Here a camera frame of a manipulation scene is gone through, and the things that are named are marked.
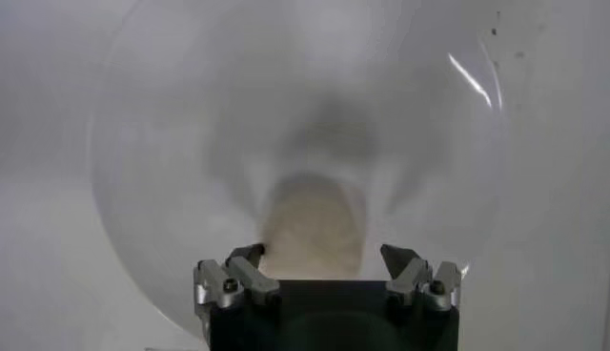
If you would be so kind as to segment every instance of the clear plastic bowl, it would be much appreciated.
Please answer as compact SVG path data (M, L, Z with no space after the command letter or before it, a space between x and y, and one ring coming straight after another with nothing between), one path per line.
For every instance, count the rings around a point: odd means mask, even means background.
M494 226L504 128L462 3L140 2L113 44L91 178L117 255L199 335L192 267L259 241L266 201L316 174L362 195L362 279L381 243L464 273Z

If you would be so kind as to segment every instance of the white surface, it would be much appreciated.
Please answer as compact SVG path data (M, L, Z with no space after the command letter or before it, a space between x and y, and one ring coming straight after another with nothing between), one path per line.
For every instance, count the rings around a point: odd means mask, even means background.
M3 350L198 345L130 281L92 201L87 122L101 59L131 5L0 4ZM464 282L471 307L462 315L463 349L602 348L608 11L604 0L479 9L476 25L498 61L510 121L509 192Z

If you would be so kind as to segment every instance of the blurred object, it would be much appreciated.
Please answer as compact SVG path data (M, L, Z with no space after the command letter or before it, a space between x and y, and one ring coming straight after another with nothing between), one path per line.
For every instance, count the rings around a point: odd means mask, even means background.
M278 185L270 206L262 227L267 252L261 272L277 279L357 277L365 214L362 207L352 210L354 203L338 184L298 175Z

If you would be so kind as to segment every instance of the bolt head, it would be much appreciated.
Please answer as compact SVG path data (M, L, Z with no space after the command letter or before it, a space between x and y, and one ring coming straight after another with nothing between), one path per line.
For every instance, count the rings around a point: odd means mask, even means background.
M445 293L445 284L440 280L432 280L430 283L430 292L436 295L443 295Z
M225 293L234 293L239 287L239 282L236 279L229 278L222 283L222 290Z

